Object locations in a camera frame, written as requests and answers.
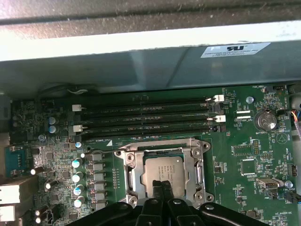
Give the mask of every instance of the ul logo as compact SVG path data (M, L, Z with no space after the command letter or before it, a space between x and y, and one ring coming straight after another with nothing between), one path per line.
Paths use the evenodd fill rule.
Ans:
M237 50L243 50L244 46L231 46L231 47L227 47L228 51L237 51Z

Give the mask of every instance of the motherboard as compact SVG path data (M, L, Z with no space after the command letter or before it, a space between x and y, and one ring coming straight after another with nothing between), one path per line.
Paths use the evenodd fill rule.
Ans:
M42 226L135 206L153 180L195 208L296 226L289 109L279 84L13 101L6 176L37 177L29 215Z

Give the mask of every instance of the sticker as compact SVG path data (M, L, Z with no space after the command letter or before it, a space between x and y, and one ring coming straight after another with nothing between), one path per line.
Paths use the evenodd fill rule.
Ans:
M201 58L254 55L269 44L270 42L229 46L210 46L206 48Z

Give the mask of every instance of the cpu socket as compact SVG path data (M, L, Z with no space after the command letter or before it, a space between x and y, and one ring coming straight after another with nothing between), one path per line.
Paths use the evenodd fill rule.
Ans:
M138 200L152 198L153 180L168 180L176 198L186 199L195 208L213 202L205 191L203 153L210 143L194 138L134 142L117 149L123 159L126 196L132 206Z

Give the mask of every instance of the solid capacitor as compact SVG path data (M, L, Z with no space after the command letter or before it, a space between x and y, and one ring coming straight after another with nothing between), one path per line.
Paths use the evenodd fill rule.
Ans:
M79 182L83 177L84 177L84 174L83 174L82 172L77 172L76 174L74 174L74 175L72 176L72 181L73 181L74 183L77 183L77 182Z
M40 216L41 214L43 214L46 210L48 210L48 206L44 205L42 206L39 210L37 210L35 212L36 216Z
M49 133L57 133L59 131L59 128L52 125L52 126L49 126L48 131L49 131Z
M40 224L43 220L46 219L46 217L47 217L47 213L46 212L42 213L42 215L36 218L36 223Z
M77 158L72 162L73 168L78 168L83 164L83 160L81 158Z
M73 190L73 193L76 196L79 196L83 193L84 190L85 190L85 187L83 185L77 185L76 188Z
M80 208L82 204L85 203L85 197L84 196L79 196L75 201L74 201L74 206L76 208Z
M44 168L39 166L39 167L36 167L36 168L30 170L30 173L31 173L31 175L36 175L36 174L42 173L43 171L44 171Z
M55 117L49 117L48 123L49 123L49 125L54 125L54 124L57 124L58 121L55 119Z
M57 180L52 180L52 181L46 183L45 187L46 187L46 189L51 189L56 185L58 185L58 181Z

